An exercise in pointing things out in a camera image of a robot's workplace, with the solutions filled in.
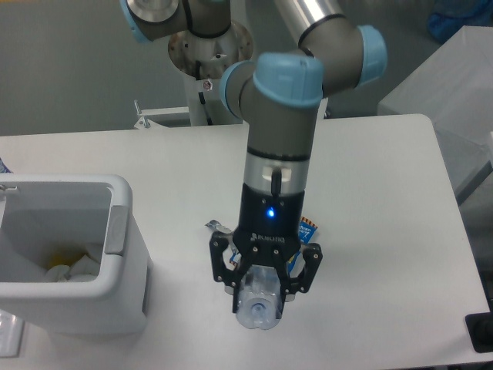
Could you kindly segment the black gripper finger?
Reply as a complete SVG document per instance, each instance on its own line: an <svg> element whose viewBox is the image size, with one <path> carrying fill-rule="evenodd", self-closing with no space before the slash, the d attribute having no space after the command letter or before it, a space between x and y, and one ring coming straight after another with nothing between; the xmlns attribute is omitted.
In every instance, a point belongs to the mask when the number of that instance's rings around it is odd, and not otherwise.
<svg viewBox="0 0 493 370"><path fill-rule="evenodd" d="M303 244L301 252L304 259L304 269L296 277L291 277L288 274L286 261L283 259L282 254L277 251L277 275L280 281L281 300L280 312L283 312L287 297L290 297L289 301L291 301L297 292L305 294L310 290L322 261L322 249L317 243Z"/></svg>
<svg viewBox="0 0 493 370"><path fill-rule="evenodd" d="M213 280L223 282L227 288L233 289L232 312L237 313L239 307L239 293L241 281L246 272L250 269L254 260L253 246L241 251L240 263L234 270L229 270L223 259L223 252L229 247L232 234L213 232L209 242L210 257L213 271Z"/></svg>

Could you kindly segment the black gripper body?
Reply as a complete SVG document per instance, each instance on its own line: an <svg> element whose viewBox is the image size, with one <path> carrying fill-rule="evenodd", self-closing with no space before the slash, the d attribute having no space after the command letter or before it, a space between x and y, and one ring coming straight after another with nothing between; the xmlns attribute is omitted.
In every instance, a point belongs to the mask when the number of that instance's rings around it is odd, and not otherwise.
<svg viewBox="0 0 493 370"><path fill-rule="evenodd" d="M286 264L300 249L298 234L304 192L273 196L242 187L240 215L233 243L240 252L234 278L240 280L251 266L274 267L283 280Z"/></svg>

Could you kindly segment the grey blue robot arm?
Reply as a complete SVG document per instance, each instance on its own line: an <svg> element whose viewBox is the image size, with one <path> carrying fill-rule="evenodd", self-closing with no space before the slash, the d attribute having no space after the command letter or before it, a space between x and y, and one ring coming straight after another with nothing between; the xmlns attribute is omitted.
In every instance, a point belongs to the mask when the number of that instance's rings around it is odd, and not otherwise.
<svg viewBox="0 0 493 370"><path fill-rule="evenodd" d="M320 103L384 74L384 37L373 26L352 25L336 1L278 1L297 47L252 61L228 46L213 47L233 31L228 1L120 6L140 42L189 33L186 70L196 79L217 79L226 111L248 123L239 222L210 239L213 278L232 295L238 313L249 278L270 272L280 317L287 301L309 291L323 258L318 244L304 243L298 234Z"/></svg>

